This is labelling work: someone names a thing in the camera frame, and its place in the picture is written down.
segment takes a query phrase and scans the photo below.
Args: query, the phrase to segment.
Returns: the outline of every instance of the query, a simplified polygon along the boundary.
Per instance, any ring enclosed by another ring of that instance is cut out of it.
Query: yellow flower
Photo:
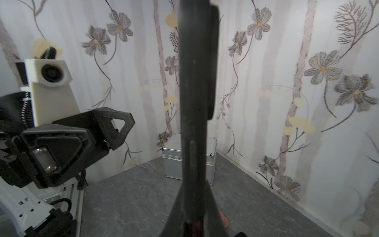
[[[295,103],[297,107],[303,107],[304,105],[304,102],[300,97],[295,98],[293,102]]]
[[[55,59],[58,59],[62,55],[62,49],[58,48],[55,44],[45,39],[36,39],[33,44],[33,53],[36,58],[40,58],[48,47],[54,47],[56,49]]]
[[[273,93],[270,90],[265,91],[265,97],[269,99]]]
[[[313,132],[315,132],[316,130],[317,130],[317,128],[316,128],[315,126],[310,125],[310,124],[306,124],[306,125],[304,126],[304,129],[303,129],[303,131],[304,131],[305,133],[313,133]]]
[[[140,93],[140,94],[141,94],[141,93],[142,93],[142,91],[143,91],[143,87],[142,87],[142,86],[139,86],[139,87],[138,87],[138,93]]]
[[[305,118],[305,117],[291,116],[291,117],[288,117],[288,121],[294,127],[304,127],[305,123],[307,122],[307,118]]]
[[[166,103],[168,104],[177,104],[178,99],[175,96],[168,96],[166,99],[164,99]]]
[[[287,126],[284,126],[283,127],[283,133],[287,136],[291,136],[293,134],[293,127],[287,127]]]
[[[258,93],[258,96],[262,96],[265,94],[265,92],[260,88],[257,90],[257,93]]]
[[[177,27],[178,26],[178,15],[176,12],[173,12],[169,14],[164,21],[166,22],[166,25],[169,27]]]
[[[240,158],[239,158],[239,157],[233,157],[232,160],[233,160],[235,163],[237,163],[237,164],[240,163]]]

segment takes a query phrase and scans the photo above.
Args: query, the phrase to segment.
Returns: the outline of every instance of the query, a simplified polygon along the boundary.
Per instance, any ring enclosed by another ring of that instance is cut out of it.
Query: black pole
[[[190,229],[202,226],[205,213],[210,16],[210,5],[206,0],[180,2],[179,75],[183,208],[185,221],[192,225]]]

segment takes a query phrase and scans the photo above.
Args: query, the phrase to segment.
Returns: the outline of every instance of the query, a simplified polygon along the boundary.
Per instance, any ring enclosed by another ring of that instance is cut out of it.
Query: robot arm
[[[79,173],[83,182],[85,169],[121,146],[135,123],[130,113],[107,107],[80,113],[66,63],[54,57],[48,48],[41,59],[18,63],[23,92],[0,97],[8,147],[0,157],[0,209],[19,236],[75,236],[70,210],[55,209],[26,185],[58,187]],[[113,119],[124,126],[116,129]]]

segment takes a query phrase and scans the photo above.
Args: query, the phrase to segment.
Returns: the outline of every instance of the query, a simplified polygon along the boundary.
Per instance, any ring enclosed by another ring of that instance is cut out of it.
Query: floral wallpaper
[[[379,236],[379,0],[211,3],[217,148],[332,234]],[[2,71],[20,83],[14,62],[53,46],[81,111],[135,118],[89,182],[159,157],[180,132],[178,10],[179,0],[0,3]]]

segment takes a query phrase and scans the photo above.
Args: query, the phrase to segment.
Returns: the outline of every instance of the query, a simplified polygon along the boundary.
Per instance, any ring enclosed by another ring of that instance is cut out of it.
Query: flower pattern
[[[109,14],[109,18],[114,22],[106,25],[109,34],[119,35],[122,41],[127,42],[128,36],[133,36],[133,31],[129,29],[132,24],[130,19],[124,13],[117,14],[115,10]]]
[[[338,80],[341,77],[342,69],[331,67],[338,63],[340,56],[339,51],[334,50],[326,55],[325,52],[319,52],[309,60],[309,65],[312,67],[304,72],[304,76],[310,77],[313,85],[320,84],[323,78],[327,80]]]
[[[370,97],[365,93],[374,88],[375,86],[371,84],[371,77],[368,74],[362,77],[345,75],[334,87],[336,92],[342,93],[336,105],[346,105],[354,102],[357,105],[358,112],[368,111],[370,105],[377,105],[379,102],[378,98]]]
[[[157,146],[162,147],[168,141],[169,137],[170,137],[170,135],[166,131],[163,133],[160,133],[158,135],[159,142],[157,143]]]
[[[173,104],[174,105],[174,104],[178,103],[178,99],[175,96],[167,96],[164,100],[168,104]]]
[[[179,71],[179,66],[178,65],[175,65],[176,61],[178,61],[177,58],[175,58],[175,56],[171,57],[171,56],[168,56],[165,60],[167,66],[164,68],[165,71],[168,71],[168,73],[170,75],[174,74],[174,72],[178,72]]]
[[[275,177],[275,170],[279,169],[278,164],[276,163],[276,160],[273,158],[265,157],[262,159],[263,164],[258,164],[263,174],[265,174],[267,171]]]
[[[300,198],[295,194],[300,192],[300,184],[298,182],[293,182],[292,179],[286,175],[280,177],[279,182],[275,182],[277,186],[278,193],[285,196],[287,199],[298,202]]]
[[[86,33],[91,41],[83,42],[81,46],[86,49],[86,54],[92,56],[97,49],[100,53],[106,55],[106,44],[111,42],[107,32],[104,28],[90,26],[88,33]]]
[[[253,19],[255,23],[247,27],[247,34],[251,36],[255,34],[255,38],[261,40],[262,32],[270,31],[270,25],[267,24],[270,18],[271,11],[268,8],[263,8],[261,11],[256,8],[255,13],[251,16],[251,19]]]
[[[246,31],[240,31],[236,32],[234,38],[233,38],[234,45],[229,47],[229,56],[233,56],[235,52],[237,52],[238,55],[242,54],[242,46],[244,46],[247,43],[247,37],[246,37]]]
[[[164,21],[166,22],[167,26],[175,28],[178,26],[178,15],[176,12],[172,12],[164,19]]]
[[[130,156],[130,158],[127,159],[126,161],[126,166],[128,168],[132,168],[132,167],[136,167],[140,164],[142,164],[143,161],[142,161],[142,158],[140,155],[135,155],[135,156]]]

